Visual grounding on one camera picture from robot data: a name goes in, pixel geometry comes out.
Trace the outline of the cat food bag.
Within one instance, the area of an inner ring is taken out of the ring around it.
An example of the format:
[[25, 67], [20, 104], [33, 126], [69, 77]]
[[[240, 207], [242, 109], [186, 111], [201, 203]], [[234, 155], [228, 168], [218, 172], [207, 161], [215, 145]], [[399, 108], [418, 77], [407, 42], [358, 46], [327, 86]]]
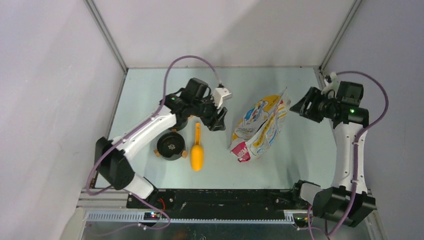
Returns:
[[272, 146], [291, 106], [287, 91], [261, 98], [239, 120], [229, 147], [238, 162], [259, 159]]

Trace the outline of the yellow plastic food scoop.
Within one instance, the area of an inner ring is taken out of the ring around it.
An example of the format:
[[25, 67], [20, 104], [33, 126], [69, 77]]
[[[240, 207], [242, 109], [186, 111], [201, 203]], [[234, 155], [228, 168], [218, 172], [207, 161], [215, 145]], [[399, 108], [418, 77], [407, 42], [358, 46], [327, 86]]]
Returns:
[[204, 149], [201, 145], [201, 124], [195, 124], [194, 144], [190, 150], [190, 164], [191, 168], [198, 172], [204, 165]]

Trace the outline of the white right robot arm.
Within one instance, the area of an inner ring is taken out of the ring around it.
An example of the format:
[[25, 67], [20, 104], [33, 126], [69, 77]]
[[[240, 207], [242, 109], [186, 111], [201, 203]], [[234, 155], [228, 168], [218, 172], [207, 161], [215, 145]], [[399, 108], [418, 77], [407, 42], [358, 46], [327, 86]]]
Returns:
[[310, 87], [290, 111], [320, 123], [329, 119], [336, 143], [335, 172], [331, 186], [299, 180], [291, 194], [291, 204], [304, 209], [311, 204], [315, 217], [354, 228], [375, 208], [364, 178], [364, 144], [370, 125], [369, 110], [360, 107], [364, 95], [361, 84], [342, 81], [330, 96]]

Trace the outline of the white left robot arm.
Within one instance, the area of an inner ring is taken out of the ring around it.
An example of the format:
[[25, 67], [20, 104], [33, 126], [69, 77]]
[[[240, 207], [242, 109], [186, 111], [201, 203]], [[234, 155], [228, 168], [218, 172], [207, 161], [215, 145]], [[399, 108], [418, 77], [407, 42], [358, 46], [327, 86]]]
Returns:
[[115, 190], [125, 190], [138, 196], [145, 208], [153, 208], [158, 202], [155, 186], [132, 169], [130, 161], [154, 138], [165, 130], [182, 129], [188, 118], [195, 116], [210, 131], [223, 131], [227, 108], [225, 100], [232, 97], [231, 91], [223, 84], [210, 91], [209, 85], [191, 78], [186, 87], [165, 95], [157, 110], [130, 131], [108, 140], [101, 137], [95, 144], [94, 170]]

